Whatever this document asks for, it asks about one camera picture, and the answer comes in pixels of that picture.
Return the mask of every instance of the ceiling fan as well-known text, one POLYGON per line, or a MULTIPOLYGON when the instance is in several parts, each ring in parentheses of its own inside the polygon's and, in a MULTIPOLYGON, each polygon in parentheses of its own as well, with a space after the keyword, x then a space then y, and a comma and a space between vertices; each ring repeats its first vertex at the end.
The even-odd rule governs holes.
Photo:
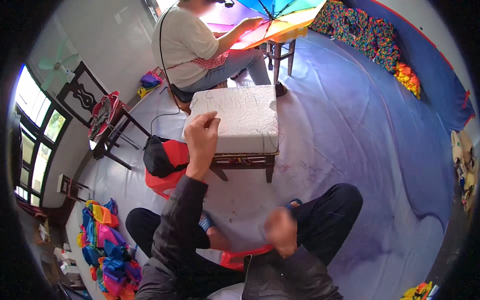
POLYGON ((59 46, 57 48, 57 56, 55 59, 42 57, 38 62, 39 68, 41 68, 42 70, 50 70, 50 73, 48 73, 47 78, 41 85, 44 91, 46 91, 48 87, 52 84, 55 76, 58 78, 58 80, 60 80, 62 86, 66 83, 72 82, 73 78, 75 77, 75 73, 73 73, 69 68, 65 67, 64 65, 69 62, 78 60, 78 53, 73 54, 64 60, 61 60, 65 45, 67 45, 67 40, 63 40, 59 43, 59 46))

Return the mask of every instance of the man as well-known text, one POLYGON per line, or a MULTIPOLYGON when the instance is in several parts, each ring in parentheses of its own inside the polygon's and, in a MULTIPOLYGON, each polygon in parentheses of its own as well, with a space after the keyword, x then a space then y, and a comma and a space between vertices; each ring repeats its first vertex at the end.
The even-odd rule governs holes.
POLYGON ((247 257, 245 272, 221 267, 195 252, 196 248, 229 247, 216 226, 205 226, 205 219, 211 220, 202 214, 208 188, 202 180, 218 140, 216 114, 196 116, 185 129, 190 162, 162 215, 136 208, 127 216, 128 232, 150 257, 135 298, 343 299, 326 266, 342 246, 363 203, 358 189, 349 184, 337 184, 305 204, 292 201, 291 210, 273 210, 264 229, 275 249, 247 257), (226 298, 228 294, 235 298, 226 298))
MULTIPOLYGON (((213 33, 199 16, 215 2, 180 0, 160 15, 152 37, 152 51, 159 67, 164 69, 165 64, 170 83, 184 92, 209 89, 245 68, 255 85, 271 84, 261 50, 227 52, 241 35, 257 28, 263 19, 248 18, 228 32, 213 33)), ((277 97, 286 92, 282 84, 276 84, 277 97)))

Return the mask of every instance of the black bag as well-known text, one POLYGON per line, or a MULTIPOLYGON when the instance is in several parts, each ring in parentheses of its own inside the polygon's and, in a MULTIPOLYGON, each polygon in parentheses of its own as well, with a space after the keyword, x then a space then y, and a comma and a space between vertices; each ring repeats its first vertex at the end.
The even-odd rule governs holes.
POLYGON ((162 142, 166 142, 168 139, 160 138, 156 135, 148 138, 144 148, 144 163, 148 173, 153 176, 164 178, 171 173, 181 171, 188 165, 178 165, 176 167, 170 162, 162 142))

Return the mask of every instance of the black jacket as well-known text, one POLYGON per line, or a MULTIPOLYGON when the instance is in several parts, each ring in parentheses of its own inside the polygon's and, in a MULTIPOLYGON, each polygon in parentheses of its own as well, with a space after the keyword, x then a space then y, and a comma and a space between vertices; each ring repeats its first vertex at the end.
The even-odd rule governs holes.
MULTIPOLYGON (((193 228, 202 214, 207 184, 183 176, 167 201, 154 234, 152 258, 143 266, 137 300, 181 299, 176 273, 195 252, 193 228)), ((282 259, 277 251, 245 258, 243 300, 343 299, 324 264, 303 246, 282 259)))

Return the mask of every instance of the blue jeans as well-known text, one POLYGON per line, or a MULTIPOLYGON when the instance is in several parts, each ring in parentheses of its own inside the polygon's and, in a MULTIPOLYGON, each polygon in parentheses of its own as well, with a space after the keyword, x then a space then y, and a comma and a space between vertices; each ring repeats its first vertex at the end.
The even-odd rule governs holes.
POLYGON ((258 49, 230 50, 227 60, 219 67, 208 70, 197 82, 180 88, 184 92, 204 91, 222 83, 229 77, 247 68, 255 85, 270 85, 264 54, 258 49))

